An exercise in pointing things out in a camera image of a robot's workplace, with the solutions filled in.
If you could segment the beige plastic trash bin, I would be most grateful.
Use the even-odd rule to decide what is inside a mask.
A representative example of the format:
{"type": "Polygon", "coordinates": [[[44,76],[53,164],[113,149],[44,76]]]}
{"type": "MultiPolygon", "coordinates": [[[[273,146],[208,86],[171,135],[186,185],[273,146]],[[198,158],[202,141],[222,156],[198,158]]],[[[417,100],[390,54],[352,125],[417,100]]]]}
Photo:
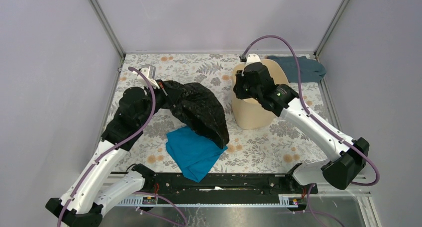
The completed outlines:
{"type": "MultiPolygon", "coordinates": [[[[262,59],[275,84],[289,84],[287,76],[281,66],[270,59],[262,59]]],[[[238,99],[231,88],[231,107],[237,125],[242,129],[256,129],[266,127],[277,117],[272,112],[262,108],[254,99],[238,99]]]]}

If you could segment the black trash bag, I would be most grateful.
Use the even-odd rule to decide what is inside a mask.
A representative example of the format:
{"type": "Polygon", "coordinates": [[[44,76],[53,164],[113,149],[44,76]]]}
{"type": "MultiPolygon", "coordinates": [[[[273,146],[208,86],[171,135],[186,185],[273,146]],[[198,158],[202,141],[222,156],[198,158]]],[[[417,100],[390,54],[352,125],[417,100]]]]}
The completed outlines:
{"type": "Polygon", "coordinates": [[[164,109],[219,148],[229,143],[224,108],[210,89],[198,82],[182,84],[172,80],[163,81],[162,88],[167,94],[164,109]]]}

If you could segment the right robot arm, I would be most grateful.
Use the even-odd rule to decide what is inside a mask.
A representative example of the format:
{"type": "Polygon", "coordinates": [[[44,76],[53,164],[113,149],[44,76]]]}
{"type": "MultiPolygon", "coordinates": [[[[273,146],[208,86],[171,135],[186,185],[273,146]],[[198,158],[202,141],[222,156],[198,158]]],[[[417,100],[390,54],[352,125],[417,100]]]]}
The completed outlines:
{"type": "Polygon", "coordinates": [[[233,91],[238,99],[256,100],[263,109],[290,122],[310,138],[327,160],[300,163],[285,180],[288,191],[298,193],[305,185],[327,181],[345,190],[365,167],[369,143],[342,133],[301,103],[300,95],[287,84],[275,84],[268,68],[251,63],[235,72],[233,91]]]}

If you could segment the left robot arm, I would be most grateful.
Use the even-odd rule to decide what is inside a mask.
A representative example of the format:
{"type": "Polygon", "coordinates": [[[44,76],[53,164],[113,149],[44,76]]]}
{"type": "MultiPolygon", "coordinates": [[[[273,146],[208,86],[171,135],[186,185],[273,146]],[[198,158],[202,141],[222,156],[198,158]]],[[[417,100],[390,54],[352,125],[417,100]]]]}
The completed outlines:
{"type": "Polygon", "coordinates": [[[66,193],[49,199],[45,206],[57,217],[57,226],[97,227],[123,199],[154,188],[155,173],[136,164],[125,177],[101,190],[114,166],[129,153],[152,117],[173,104],[169,94],[163,82],[157,88],[132,87],[124,91],[89,163],[66,193]]]}

